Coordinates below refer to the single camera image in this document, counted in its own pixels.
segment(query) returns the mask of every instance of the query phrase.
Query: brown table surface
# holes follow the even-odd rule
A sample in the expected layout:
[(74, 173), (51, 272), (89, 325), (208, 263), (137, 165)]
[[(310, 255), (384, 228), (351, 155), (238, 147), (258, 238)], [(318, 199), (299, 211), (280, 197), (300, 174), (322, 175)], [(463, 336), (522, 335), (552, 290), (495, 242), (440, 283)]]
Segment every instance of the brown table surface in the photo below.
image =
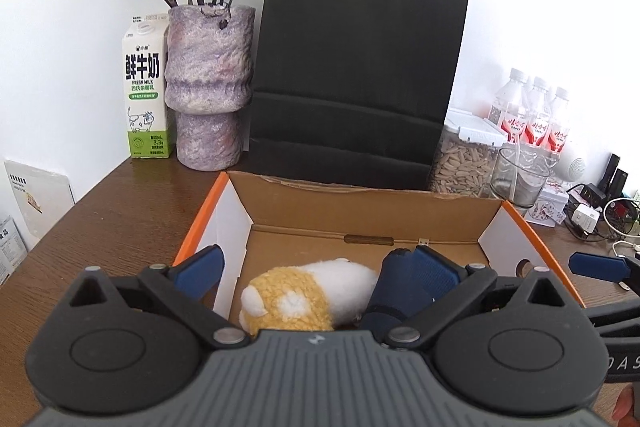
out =
[[(126, 275), (146, 264), (170, 264), (215, 178), (182, 167), (175, 157), (126, 160), (31, 251), (0, 289), (0, 426), (20, 426), (37, 413), (24, 354), (82, 268), (99, 265), (112, 275)], [(563, 227), (536, 231), (564, 267), (575, 250), (609, 248), (580, 243)], [(633, 296), (612, 283), (570, 277), (587, 306)], [(596, 411), (608, 421), (621, 387), (605, 385), (598, 398)]]

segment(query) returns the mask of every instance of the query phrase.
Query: stuffed animal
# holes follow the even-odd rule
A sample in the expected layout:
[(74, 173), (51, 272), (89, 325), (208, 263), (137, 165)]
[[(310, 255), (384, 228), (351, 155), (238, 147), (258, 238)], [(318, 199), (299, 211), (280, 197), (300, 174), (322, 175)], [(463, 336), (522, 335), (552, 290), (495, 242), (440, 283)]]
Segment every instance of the stuffed animal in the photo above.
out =
[(240, 325), (251, 335), (331, 331), (364, 312), (377, 280), (373, 270), (347, 259), (273, 268), (242, 291)]

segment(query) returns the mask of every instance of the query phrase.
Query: clear bottle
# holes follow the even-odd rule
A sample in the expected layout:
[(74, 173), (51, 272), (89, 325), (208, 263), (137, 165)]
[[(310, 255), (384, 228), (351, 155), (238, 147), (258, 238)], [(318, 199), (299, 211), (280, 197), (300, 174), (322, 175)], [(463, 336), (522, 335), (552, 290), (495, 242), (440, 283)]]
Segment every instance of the clear bottle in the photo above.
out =
[(515, 142), (527, 124), (527, 75), (511, 68), (509, 82), (495, 94), (488, 120), (506, 131), (508, 140)]
[(571, 127), (569, 119), (569, 92), (562, 87), (556, 89), (556, 97), (551, 102), (551, 118), (549, 120), (549, 137), (546, 148), (552, 152), (562, 152)]
[(529, 91), (529, 96), (527, 97), (529, 113), (527, 115), (527, 126), (522, 134), (524, 143), (536, 146), (545, 144), (551, 114), (551, 109), (546, 101), (548, 91), (549, 85), (546, 81), (539, 76), (533, 79), (533, 89)]

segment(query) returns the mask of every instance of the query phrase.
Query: gray ridged plate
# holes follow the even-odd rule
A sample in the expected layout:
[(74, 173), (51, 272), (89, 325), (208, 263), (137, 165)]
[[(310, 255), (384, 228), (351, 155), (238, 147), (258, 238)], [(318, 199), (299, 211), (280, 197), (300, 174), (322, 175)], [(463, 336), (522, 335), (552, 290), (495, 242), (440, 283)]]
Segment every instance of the gray ridged plate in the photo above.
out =
[(513, 419), (444, 389), (417, 353), (368, 331), (263, 331), (249, 347), (213, 353), (181, 393), (143, 412), (85, 418), (45, 409), (31, 427), (606, 427), (583, 410)]

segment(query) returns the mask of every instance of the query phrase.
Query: finger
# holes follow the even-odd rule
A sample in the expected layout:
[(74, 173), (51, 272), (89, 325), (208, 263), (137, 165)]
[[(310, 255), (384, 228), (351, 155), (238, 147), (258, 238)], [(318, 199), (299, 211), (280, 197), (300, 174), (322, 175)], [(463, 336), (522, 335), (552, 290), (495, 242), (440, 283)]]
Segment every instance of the finger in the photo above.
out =
[(621, 392), (616, 406), (613, 408), (611, 417), (614, 420), (621, 420), (629, 414), (631, 408), (634, 406), (634, 389), (633, 386), (626, 386)]
[(633, 416), (625, 416), (618, 422), (618, 427), (640, 427), (640, 422)]

